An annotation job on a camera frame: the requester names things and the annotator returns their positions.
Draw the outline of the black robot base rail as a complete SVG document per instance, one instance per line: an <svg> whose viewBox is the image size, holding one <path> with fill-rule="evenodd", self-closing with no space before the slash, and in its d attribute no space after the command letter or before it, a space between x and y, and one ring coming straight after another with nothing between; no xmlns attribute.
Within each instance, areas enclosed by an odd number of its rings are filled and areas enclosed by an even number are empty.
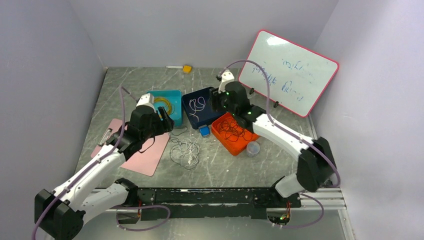
<svg viewBox="0 0 424 240"><path fill-rule="evenodd" d="M299 194L282 197L271 187L170 188L138 187L125 178L115 181L128 190L124 207L147 207L141 221L249 217L266 220L269 209L301 207Z"/></svg>

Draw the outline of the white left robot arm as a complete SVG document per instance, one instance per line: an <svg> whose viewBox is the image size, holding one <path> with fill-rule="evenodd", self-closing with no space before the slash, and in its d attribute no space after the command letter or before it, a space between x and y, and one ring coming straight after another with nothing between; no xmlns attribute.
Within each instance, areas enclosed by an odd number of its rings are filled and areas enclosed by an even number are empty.
<svg viewBox="0 0 424 240"><path fill-rule="evenodd" d="M54 190L41 190L34 199L31 238L38 229L55 240L72 240L83 226L108 209L140 209L138 186L120 178L105 190L92 195L99 183L133 155L141 154L149 139L172 131L174 122L163 107L137 105L129 121L124 121L83 168Z"/></svg>

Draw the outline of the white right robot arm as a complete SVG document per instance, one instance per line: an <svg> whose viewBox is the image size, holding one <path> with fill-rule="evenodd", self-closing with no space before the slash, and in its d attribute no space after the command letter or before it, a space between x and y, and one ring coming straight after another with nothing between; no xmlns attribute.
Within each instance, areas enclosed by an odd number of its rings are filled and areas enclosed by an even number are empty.
<svg viewBox="0 0 424 240"><path fill-rule="evenodd" d="M214 111L225 111L237 124L278 145L297 160L295 173L280 178L270 193L270 202L282 207L289 197L300 192L316 192L336 173L337 167L329 142L314 139L284 126L266 110L250 102L241 83L229 82L223 90L209 90L209 104Z"/></svg>

